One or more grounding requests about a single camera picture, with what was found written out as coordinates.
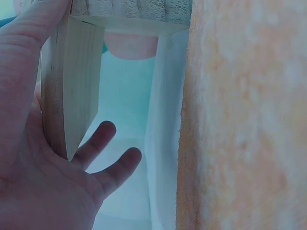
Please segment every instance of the palm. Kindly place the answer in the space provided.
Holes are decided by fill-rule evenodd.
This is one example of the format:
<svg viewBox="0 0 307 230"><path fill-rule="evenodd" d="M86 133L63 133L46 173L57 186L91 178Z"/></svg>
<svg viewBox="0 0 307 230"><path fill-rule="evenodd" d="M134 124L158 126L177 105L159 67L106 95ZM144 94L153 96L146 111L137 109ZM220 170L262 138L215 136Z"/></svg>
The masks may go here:
<svg viewBox="0 0 307 230"><path fill-rule="evenodd" d="M58 4L62 9L65 2L69 0L34 5L47 9L45 5ZM38 12L35 7L32 11L24 15L24 21ZM48 13L36 14L46 17ZM18 35L22 22L21 16L11 28L0 31L0 229L91 229L103 200L132 174L141 155L129 149L101 172L84 171L115 135L111 122L99 126L72 162L51 149L43 132L39 85L35 93L31 86L39 46L30 37Z"/></svg>

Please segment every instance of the pink object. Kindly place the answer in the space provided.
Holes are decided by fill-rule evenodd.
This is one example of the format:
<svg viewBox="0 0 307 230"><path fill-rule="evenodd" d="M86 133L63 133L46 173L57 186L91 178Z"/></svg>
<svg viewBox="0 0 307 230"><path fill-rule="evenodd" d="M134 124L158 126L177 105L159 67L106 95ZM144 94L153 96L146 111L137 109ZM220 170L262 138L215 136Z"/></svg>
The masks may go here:
<svg viewBox="0 0 307 230"><path fill-rule="evenodd" d="M158 37L106 33L105 43L114 56L128 60L142 60L154 57Z"/></svg>

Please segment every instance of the finger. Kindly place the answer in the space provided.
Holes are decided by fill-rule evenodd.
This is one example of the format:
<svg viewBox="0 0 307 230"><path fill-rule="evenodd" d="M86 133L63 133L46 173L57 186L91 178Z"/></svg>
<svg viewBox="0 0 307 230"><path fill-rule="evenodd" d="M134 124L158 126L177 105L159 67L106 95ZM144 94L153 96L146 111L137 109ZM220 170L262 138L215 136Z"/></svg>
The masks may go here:
<svg viewBox="0 0 307 230"><path fill-rule="evenodd" d="M23 136L34 95L40 48L70 1L38 0L0 28L0 125L3 127L0 146L5 152L16 152L16 142Z"/></svg>
<svg viewBox="0 0 307 230"><path fill-rule="evenodd" d="M113 165L103 171L92 174L102 186L103 199L106 199L133 174L141 159L142 154L140 150L131 148Z"/></svg>
<svg viewBox="0 0 307 230"><path fill-rule="evenodd" d="M116 127L112 122L101 123L91 138L77 150L71 162L86 170L115 134Z"/></svg>
<svg viewBox="0 0 307 230"><path fill-rule="evenodd" d="M22 46L42 46L60 22L71 0L36 0L29 9L20 14L13 22L1 30L1 35L23 36L34 43Z"/></svg>

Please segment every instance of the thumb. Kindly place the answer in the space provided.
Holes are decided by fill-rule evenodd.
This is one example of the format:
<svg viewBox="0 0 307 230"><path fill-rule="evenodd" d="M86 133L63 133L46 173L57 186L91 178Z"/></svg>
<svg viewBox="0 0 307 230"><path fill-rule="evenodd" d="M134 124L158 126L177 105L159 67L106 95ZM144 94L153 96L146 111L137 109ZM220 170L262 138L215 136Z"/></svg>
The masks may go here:
<svg viewBox="0 0 307 230"><path fill-rule="evenodd" d="M14 159L34 94L39 51L71 0L37 0L0 28L0 160Z"/></svg>

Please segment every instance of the hand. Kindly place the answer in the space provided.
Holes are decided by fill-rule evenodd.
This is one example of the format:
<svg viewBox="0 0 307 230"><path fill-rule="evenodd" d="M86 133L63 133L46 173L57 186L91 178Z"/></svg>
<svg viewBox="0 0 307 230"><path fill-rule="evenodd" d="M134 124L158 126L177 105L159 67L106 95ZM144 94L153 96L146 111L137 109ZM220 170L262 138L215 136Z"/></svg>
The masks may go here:
<svg viewBox="0 0 307 230"><path fill-rule="evenodd" d="M70 0L40 0L0 29L0 229L89 230L103 200L135 170L138 149L107 169L84 170L115 135L103 122L72 162L47 144L40 88L39 52Z"/></svg>

